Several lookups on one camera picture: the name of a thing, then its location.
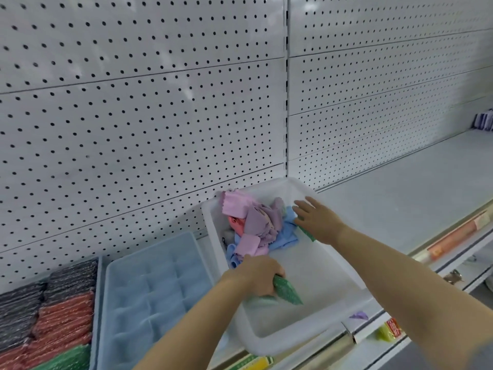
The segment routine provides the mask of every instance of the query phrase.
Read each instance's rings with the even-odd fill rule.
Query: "floor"
[[[471,292],[474,296],[485,305],[493,309],[493,292],[484,284],[480,284]],[[399,354],[390,359],[380,370],[436,370],[422,355],[421,349],[415,344],[409,344]]]

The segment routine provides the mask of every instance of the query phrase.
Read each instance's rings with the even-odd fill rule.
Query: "yellow package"
[[[385,341],[394,341],[403,334],[404,331],[399,327],[395,318],[390,318],[377,330],[377,338]]]

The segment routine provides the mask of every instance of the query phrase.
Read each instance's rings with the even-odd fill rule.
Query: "person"
[[[493,312],[428,267],[350,228],[311,197],[295,201],[295,223],[330,244],[366,283],[440,370],[479,370],[493,364]],[[274,294],[274,274],[285,271],[268,256],[245,257],[169,330],[134,370],[205,370],[240,303]]]

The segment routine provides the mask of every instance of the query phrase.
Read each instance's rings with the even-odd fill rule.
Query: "white plastic bin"
[[[273,179],[242,191],[266,205],[275,197],[281,197],[286,205],[293,205],[294,200],[305,196],[319,199],[315,191],[294,178]],[[209,270],[215,270],[213,279],[217,282],[228,270],[220,239],[229,224],[218,198],[203,203],[202,212],[216,263]],[[286,301],[261,307],[248,302],[241,304],[233,322],[240,341],[252,354],[275,355],[292,348],[350,317],[372,298],[356,271],[334,248],[312,242],[299,228],[296,235],[300,240],[296,246],[277,249],[269,255],[284,267],[287,279],[304,304],[295,306]]]

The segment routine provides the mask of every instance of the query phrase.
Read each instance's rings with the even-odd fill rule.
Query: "empty shelf surface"
[[[470,130],[322,191],[349,225],[410,254],[493,198],[493,133]]]

